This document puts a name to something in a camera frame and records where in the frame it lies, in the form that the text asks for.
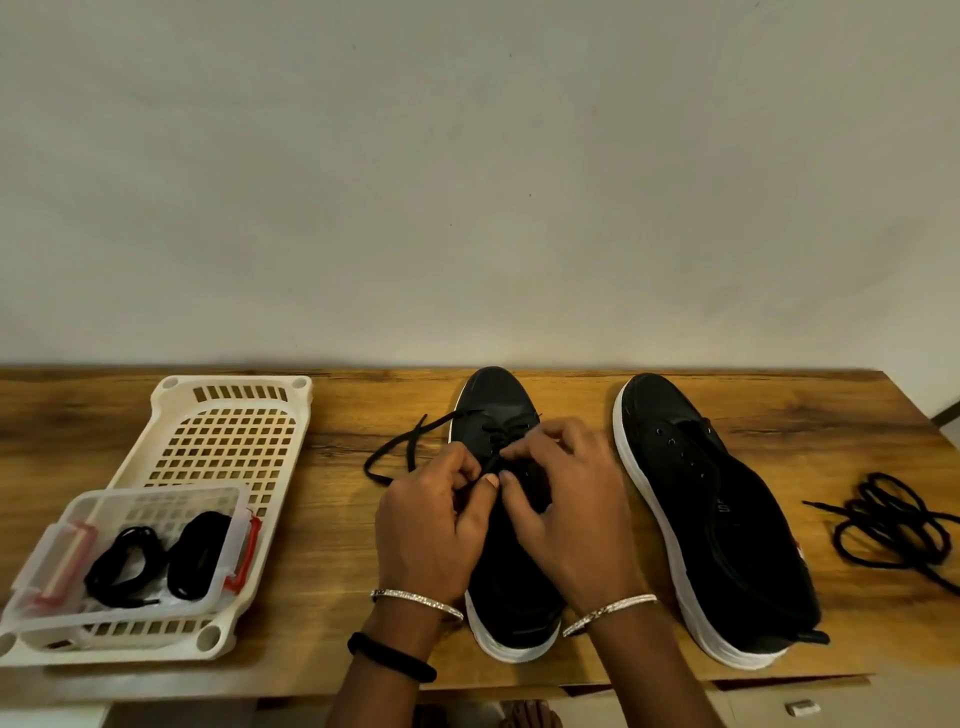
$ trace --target shoelace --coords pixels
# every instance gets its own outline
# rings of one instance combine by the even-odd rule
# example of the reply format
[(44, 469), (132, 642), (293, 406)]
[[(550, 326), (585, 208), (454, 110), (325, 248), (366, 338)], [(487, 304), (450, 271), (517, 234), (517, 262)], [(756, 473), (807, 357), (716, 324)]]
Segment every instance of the shoelace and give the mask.
[(213, 572), (224, 547), (230, 516), (204, 511), (188, 523), (167, 556), (167, 589), (177, 599), (197, 601), (210, 591)]
[[(420, 439), (421, 435), (430, 432), (431, 430), (435, 430), (437, 427), (445, 425), (452, 420), (458, 420), (461, 417), (478, 414), (480, 412), (482, 412), (482, 410), (455, 409), (452, 412), (448, 412), (447, 414), (443, 415), (440, 419), (434, 420), (432, 423), (427, 423), (426, 425), (424, 422), (426, 421), (427, 416), (423, 415), (423, 417), (420, 418), (420, 421), (412, 430), (409, 432), (404, 432), (402, 435), (397, 435), (393, 440), (384, 443), (381, 447), (377, 448), (370, 457), (367, 458), (367, 462), (363, 464), (364, 475), (366, 475), (374, 483), (378, 483), (380, 485), (390, 485), (392, 482), (394, 482), (393, 478), (371, 471), (371, 468), (377, 460), (386, 455), (400, 443), (405, 442), (407, 444), (407, 472), (412, 473), (417, 469), (417, 441)], [(524, 415), (516, 415), (505, 420), (503, 424), (500, 424), (495, 420), (490, 420), (489, 422), (483, 423), (481, 428), (490, 436), (492, 454), (486, 462), (481, 464), (482, 467), (480, 474), (476, 478), (477, 480), (487, 473), (496, 473), (501, 470), (500, 466), (503, 463), (503, 459), (500, 457), (500, 451), (503, 448), (506, 448), (512, 442), (523, 437), (527, 433), (527, 430), (530, 429), (530, 423)]]
[[(137, 576), (114, 584), (127, 565), (132, 548), (139, 548), (143, 553), (143, 569)], [(84, 585), (90, 596), (115, 609), (158, 604), (159, 599), (140, 599), (133, 595), (160, 576), (166, 565), (167, 554), (156, 531), (147, 525), (135, 525), (122, 530), (110, 548), (93, 562)]]
[[(902, 489), (913, 502), (884, 490), (880, 485), (884, 481)], [(949, 533), (937, 521), (960, 523), (960, 516), (928, 510), (924, 500), (912, 488), (886, 473), (870, 473), (856, 489), (860, 497), (848, 500), (843, 507), (803, 501), (805, 505), (847, 517), (833, 530), (833, 547), (837, 552), (845, 559), (870, 569), (912, 569), (951, 594), (960, 596), (960, 585), (946, 580), (931, 568), (941, 566), (953, 548)], [(927, 532), (928, 526), (940, 537), (940, 544)], [(900, 561), (877, 561), (854, 556), (843, 544), (843, 534), (849, 528), (859, 528), (871, 539), (896, 553)]]

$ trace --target hand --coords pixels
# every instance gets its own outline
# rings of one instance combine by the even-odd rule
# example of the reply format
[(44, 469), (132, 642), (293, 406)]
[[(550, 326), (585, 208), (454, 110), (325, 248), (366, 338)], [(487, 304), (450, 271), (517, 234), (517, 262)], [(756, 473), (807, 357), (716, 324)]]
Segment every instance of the hand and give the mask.
[(520, 545), (582, 615), (649, 591), (636, 559), (630, 506), (607, 438), (576, 418), (540, 423), (500, 451), (546, 470), (553, 504), (539, 515), (516, 477), (500, 474)]
[(376, 511), (380, 589), (399, 589), (450, 604), (467, 590), (480, 559), (499, 479), (473, 486), (460, 516), (453, 494), (480, 474), (463, 443), (450, 443), (433, 460), (397, 478)]

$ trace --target perforated basket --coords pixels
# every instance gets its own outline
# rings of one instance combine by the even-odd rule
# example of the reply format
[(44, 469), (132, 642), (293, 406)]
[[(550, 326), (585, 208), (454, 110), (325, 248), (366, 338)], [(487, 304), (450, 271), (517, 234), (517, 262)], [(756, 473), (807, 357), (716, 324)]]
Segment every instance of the perforated basket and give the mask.
[(246, 583), (224, 606), (162, 619), (97, 619), (79, 626), (24, 629), (0, 621), (0, 667), (209, 660), (235, 644), (250, 607), (280, 508), (310, 421), (307, 376), (169, 376), (151, 395), (153, 414), (108, 488), (249, 486), (260, 520)]

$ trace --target white sole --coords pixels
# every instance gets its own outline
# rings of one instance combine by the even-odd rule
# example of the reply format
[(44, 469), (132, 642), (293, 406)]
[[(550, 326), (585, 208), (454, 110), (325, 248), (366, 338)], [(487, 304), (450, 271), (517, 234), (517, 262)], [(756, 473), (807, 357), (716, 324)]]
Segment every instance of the white sole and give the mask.
[(756, 653), (744, 652), (737, 649), (720, 636), (720, 633), (709, 623), (707, 615), (704, 614), (700, 602), (697, 601), (697, 595), (693, 591), (693, 585), (686, 575), (686, 564), (684, 563), (684, 554), (680, 550), (680, 542), (677, 535), (670, 527), (670, 521), (666, 514), (660, 508), (660, 502), (654, 495), (654, 490), (650, 486), (650, 481), (643, 474), (640, 466), (634, 458), (633, 451), (630, 450), (630, 444), (627, 442), (627, 433), (623, 429), (623, 392), (627, 385), (623, 386), (620, 394), (616, 396), (616, 403), (613, 405), (613, 440), (616, 442), (616, 451), (620, 453), (620, 460), (623, 467), (627, 470), (627, 475), (633, 480), (636, 489), (640, 491), (643, 499), (657, 519), (660, 526), (660, 533), (663, 534), (663, 542), (666, 545), (667, 562), (670, 565), (670, 577), (673, 579), (674, 589), (677, 591), (677, 601), (680, 604), (680, 612), (684, 616), (684, 623), (690, 632), (694, 642), (700, 645), (710, 657), (718, 663), (723, 663), (729, 667), (738, 669), (763, 669), (769, 667), (786, 649), (780, 652)]
[[(457, 395), (457, 402), (453, 405), (454, 409), (460, 406), (460, 397), (463, 394), (464, 391), (460, 390), (460, 394)], [(446, 441), (448, 443), (453, 442), (453, 421), (450, 421), (450, 430), (447, 432)], [(547, 650), (557, 641), (557, 636), (560, 634), (559, 624), (550, 636), (550, 639), (536, 647), (516, 649), (515, 647), (508, 647), (506, 644), (500, 644), (493, 638), (493, 635), (477, 616), (476, 609), (473, 608), (473, 600), (470, 598), (470, 592), (466, 592), (465, 597), (467, 599), (467, 623), (470, 625), (470, 632), (473, 633), (473, 638), (477, 644), (480, 645), (480, 649), (501, 663), (518, 665), (519, 663), (528, 663), (531, 660), (536, 660), (538, 657), (545, 655)]]

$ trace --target wood grain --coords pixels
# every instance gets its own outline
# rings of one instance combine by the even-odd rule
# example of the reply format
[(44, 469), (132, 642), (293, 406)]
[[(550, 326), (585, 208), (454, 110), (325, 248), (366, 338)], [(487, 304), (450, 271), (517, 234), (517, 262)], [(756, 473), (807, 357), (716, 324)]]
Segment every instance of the wood grain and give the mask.
[[(44, 527), (83, 491), (103, 487), (150, 415), (161, 370), (0, 370), (0, 583), (10, 584)], [(376, 582), (373, 513), (381, 490), (361, 472), (367, 454), (424, 413), (447, 412), (470, 370), (319, 370), (309, 434), (284, 504), (270, 562), (238, 645), (208, 664), (0, 671), (0, 703), (50, 704), (174, 697), (331, 694), (347, 668), (348, 635)], [(630, 372), (519, 371), (544, 417), (577, 415), (610, 431)], [(801, 542), (833, 645), (797, 645), (759, 673), (713, 662), (681, 623), (677, 637), (701, 680), (871, 672), (895, 662), (960, 663), (960, 599), (911, 572), (842, 562), (837, 519), (801, 505), (841, 502), (869, 471), (894, 474), (936, 510), (960, 513), (960, 452), (877, 372), (668, 372), (709, 416), (730, 450), (773, 489)], [(421, 446), (428, 457), (441, 442)], [(399, 457), (383, 462), (399, 473)], [(660, 532), (624, 476), (636, 549), (676, 614)], [(943, 569), (960, 579), (960, 557)], [(542, 659), (502, 665), (467, 629), (447, 635), (437, 689), (606, 682), (586, 638), (559, 640)]]

